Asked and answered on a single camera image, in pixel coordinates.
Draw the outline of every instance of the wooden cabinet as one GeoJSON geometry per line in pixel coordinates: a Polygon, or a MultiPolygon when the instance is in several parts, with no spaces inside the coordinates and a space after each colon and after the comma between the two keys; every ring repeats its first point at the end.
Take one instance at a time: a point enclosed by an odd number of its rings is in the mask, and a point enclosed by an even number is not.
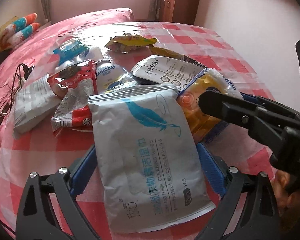
{"type": "Polygon", "coordinates": [[[161,0],[159,21],[193,25],[200,0],[161,0]]]}

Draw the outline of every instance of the blue feather graphic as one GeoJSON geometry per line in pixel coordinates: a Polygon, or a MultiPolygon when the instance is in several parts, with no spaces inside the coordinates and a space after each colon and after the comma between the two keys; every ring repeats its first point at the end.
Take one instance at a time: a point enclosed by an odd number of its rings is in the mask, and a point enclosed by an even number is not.
{"type": "Polygon", "coordinates": [[[138,122],[142,125],[147,127],[158,127],[160,128],[160,131],[165,130],[167,127],[179,128],[179,133],[177,135],[178,137],[181,136],[180,126],[172,123],[167,123],[156,112],[152,111],[151,109],[138,106],[135,102],[131,101],[130,99],[122,99],[122,101],[124,101],[127,104],[132,116],[135,119],[137,119],[138,122]]]}

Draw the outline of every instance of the red snack package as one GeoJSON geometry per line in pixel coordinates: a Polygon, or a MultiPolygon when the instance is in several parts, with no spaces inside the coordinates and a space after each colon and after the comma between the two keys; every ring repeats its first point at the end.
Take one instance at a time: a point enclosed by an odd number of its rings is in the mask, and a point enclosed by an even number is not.
{"type": "Polygon", "coordinates": [[[53,92],[62,99],[51,119],[52,130],[61,127],[92,129],[89,96],[96,95],[96,63],[86,60],[50,76],[47,81],[53,92]]]}

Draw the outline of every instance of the yellow package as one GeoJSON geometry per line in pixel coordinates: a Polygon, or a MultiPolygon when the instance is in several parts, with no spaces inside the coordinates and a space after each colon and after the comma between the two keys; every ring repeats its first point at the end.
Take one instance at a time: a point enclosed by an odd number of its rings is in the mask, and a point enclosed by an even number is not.
{"type": "Polygon", "coordinates": [[[123,36],[115,36],[110,38],[106,48],[115,52],[125,52],[140,49],[148,45],[153,45],[157,42],[157,39],[146,39],[140,35],[125,33],[123,36]]]}
{"type": "Polygon", "coordinates": [[[219,119],[202,113],[198,106],[199,96],[207,90],[243,99],[232,82],[215,69],[204,69],[180,92],[177,102],[182,107],[188,121],[194,142],[199,143],[204,136],[220,122],[219,119]]]}
{"type": "Polygon", "coordinates": [[[151,50],[151,53],[153,55],[162,56],[162,57],[171,57],[171,58],[175,58],[178,60],[182,60],[182,61],[186,61],[186,62],[195,64],[195,65],[203,67],[203,68],[207,68],[207,66],[200,63],[199,61],[196,61],[195,59],[193,59],[187,55],[182,55],[180,53],[174,52],[169,49],[154,47],[152,45],[149,45],[149,49],[151,50]]]}

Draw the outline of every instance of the red and white checkered tablecloth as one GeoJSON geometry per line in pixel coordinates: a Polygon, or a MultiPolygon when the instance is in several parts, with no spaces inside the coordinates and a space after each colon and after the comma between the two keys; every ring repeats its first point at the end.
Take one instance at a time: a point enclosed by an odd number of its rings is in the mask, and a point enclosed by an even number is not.
{"type": "MultiPolygon", "coordinates": [[[[151,53],[148,48],[128,54],[115,53],[104,48],[110,37],[123,33],[155,37],[158,40],[155,46],[189,55],[208,67],[217,69],[231,79],[241,92],[272,98],[252,67],[212,30],[159,22],[94,26],[77,33],[74,30],[74,34],[82,42],[99,46],[105,58],[131,70],[137,62],[151,53]]],[[[46,56],[45,60],[48,63],[37,66],[32,80],[52,70],[55,58],[46,56]]],[[[68,167],[76,158],[83,156],[94,141],[92,133],[73,130],[63,130],[58,137],[54,137],[50,117],[20,139],[14,140],[12,117],[11,114],[0,150],[0,216],[15,228],[19,200],[29,174],[32,171],[37,171],[40,175],[52,174],[60,167],[68,167]]],[[[229,125],[208,147],[212,153],[222,156],[228,165],[235,165],[242,172],[257,174],[259,171],[266,171],[270,178],[274,175],[274,169],[269,164],[270,150],[251,139],[245,129],[229,125]]],[[[209,185],[208,194],[217,204],[219,198],[209,185]]],[[[77,197],[77,201],[103,240],[190,240],[194,239],[213,214],[212,211],[190,222],[150,233],[113,233],[106,219],[98,169],[91,177],[85,192],[77,197]]],[[[52,202],[62,229],[70,233],[55,197],[52,197],[52,202]]]]}

